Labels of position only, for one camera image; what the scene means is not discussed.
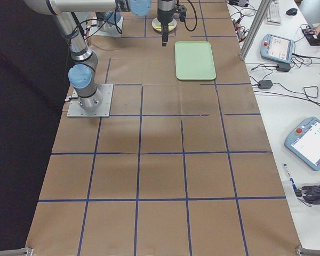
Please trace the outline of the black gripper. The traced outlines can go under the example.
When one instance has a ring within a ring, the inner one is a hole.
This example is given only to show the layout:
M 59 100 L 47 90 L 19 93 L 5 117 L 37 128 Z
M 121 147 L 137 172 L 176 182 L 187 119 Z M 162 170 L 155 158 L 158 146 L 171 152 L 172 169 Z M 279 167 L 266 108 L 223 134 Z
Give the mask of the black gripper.
M 168 24 L 173 20 L 175 11 L 175 0 L 158 0 L 157 1 L 157 19 L 161 23 L 162 46 L 167 46 L 169 37 Z

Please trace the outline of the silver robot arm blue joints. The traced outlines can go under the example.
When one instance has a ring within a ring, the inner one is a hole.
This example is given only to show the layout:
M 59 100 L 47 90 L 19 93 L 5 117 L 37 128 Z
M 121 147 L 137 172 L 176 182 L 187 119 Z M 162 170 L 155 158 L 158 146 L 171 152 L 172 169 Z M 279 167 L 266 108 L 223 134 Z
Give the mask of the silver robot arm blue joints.
M 142 17 L 151 8 L 151 1 L 25 1 L 25 4 L 37 13 L 53 16 L 75 64 L 87 64 L 97 55 L 85 42 L 73 12 L 132 12 Z

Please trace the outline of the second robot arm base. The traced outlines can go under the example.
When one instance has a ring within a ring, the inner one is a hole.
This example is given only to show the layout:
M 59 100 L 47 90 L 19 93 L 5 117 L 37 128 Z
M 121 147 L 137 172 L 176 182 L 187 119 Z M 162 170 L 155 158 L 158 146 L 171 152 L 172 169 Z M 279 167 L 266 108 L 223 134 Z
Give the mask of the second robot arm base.
M 123 17 L 120 12 L 96 12 L 97 28 L 102 33 L 122 33 Z

